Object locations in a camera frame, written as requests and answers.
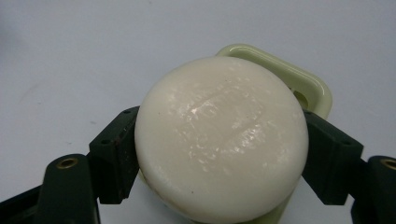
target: white surface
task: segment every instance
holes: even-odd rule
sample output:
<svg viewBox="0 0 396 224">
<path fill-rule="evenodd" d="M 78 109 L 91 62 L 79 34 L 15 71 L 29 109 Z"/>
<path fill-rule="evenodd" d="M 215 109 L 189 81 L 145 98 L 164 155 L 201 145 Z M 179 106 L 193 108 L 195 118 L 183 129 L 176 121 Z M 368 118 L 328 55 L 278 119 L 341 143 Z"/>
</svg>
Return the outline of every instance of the white surface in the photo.
<svg viewBox="0 0 396 224">
<path fill-rule="evenodd" d="M 161 78 L 134 131 L 151 188 L 204 223 L 273 210 L 297 185 L 308 151 L 303 110 L 285 83 L 231 57 L 194 60 Z"/>
<path fill-rule="evenodd" d="M 322 78 L 329 122 L 396 157 L 396 2 L 1 1 L 0 201 L 39 185 L 45 167 L 88 144 L 184 62 L 247 43 Z M 281 223 L 351 223 L 302 180 Z M 187 223 L 140 181 L 100 207 L 103 223 Z"/>
</svg>

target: white soap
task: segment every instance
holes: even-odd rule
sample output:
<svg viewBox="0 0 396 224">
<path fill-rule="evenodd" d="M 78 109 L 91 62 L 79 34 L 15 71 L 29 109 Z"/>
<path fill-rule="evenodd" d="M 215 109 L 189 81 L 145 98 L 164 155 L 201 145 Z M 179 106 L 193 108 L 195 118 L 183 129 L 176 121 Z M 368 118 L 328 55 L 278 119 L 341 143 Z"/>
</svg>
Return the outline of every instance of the white soap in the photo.
<svg viewBox="0 0 396 224">
<path fill-rule="evenodd" d="M 148 185 L 204 223 L 264 215 L 293 191 L 308 134 L 289 88 L 265 68 L 211 57 L 165 75 L 140 106 L 135 146 Z"/>
</svg>

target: engraved marking on soap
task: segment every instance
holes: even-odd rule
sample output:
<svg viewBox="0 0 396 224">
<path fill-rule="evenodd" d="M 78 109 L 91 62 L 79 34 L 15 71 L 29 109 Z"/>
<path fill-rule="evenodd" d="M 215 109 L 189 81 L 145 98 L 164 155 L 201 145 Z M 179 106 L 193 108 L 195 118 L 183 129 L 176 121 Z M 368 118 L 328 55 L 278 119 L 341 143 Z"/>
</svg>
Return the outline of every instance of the engraved marking on soap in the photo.
<svg viewBox="0 0 396 224">
<path fill-rule="evenodd" d="M 190 101 L 180 107 L 171 107 L 169 113 L 185 121 L 175 133 L 191 161 L 204 172 L 233 175 L 233 168 L 227 161 L 233 160 L 235 154 L 256 150 L 269 138 L 282 139 L 282 132 L 265 131 L 277 129 L 278 125 L 274 120 L 263 118 L 266 107 L 262 95 L 265 93 L 259 91 L 259 95 L 248 78 L 227 77 L 211 87 L 193 83 L 185 90 L 191 90 L 186 97 Z M 282 152 L 268 150 L 267 154 L 271 153 L 276 155 L 269 156 L 278 158 L 278 153 Z M 268 165 L 268 162 L 263 163 L 263 170 Z"/>
</svg>

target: white table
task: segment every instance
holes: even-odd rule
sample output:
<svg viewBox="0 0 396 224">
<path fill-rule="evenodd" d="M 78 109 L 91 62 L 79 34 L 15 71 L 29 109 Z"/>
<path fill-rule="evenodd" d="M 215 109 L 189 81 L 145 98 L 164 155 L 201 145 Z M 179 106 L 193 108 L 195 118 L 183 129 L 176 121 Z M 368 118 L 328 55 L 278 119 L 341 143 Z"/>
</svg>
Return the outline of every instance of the white table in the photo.
<svg viewBox="0 0 396 224">
<path fill-rule="evenodd" d="M 162 75 L 246 43 L 322 78 L 328 121 L 396 157 L 396 2 L 2 1 L 0 202 L 41 184 L 62 155 L 88 144 L 119 112 L 140 105 Z M 302 179 L 280 223 L 351 223 Z M 188 223 L 136 180 L 102 223 Z"/>
</svg>

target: soap bar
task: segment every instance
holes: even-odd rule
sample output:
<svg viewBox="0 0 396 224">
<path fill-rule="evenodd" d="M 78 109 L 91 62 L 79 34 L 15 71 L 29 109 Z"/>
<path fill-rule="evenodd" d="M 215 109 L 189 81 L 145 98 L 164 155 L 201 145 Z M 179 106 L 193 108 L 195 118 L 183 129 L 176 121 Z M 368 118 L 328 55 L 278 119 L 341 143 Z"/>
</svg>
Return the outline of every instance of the soap bar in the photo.
<svg viewBox="0 0 396 224">
<path fill-rule="evenodd" d="M 304 169 L 308 134 L 289 88 L 232 57 L 185 63 L 140 106 L 135 148 L 148 185 L 204 223 L 260 217 L 282 203 Z"/>
</svg>

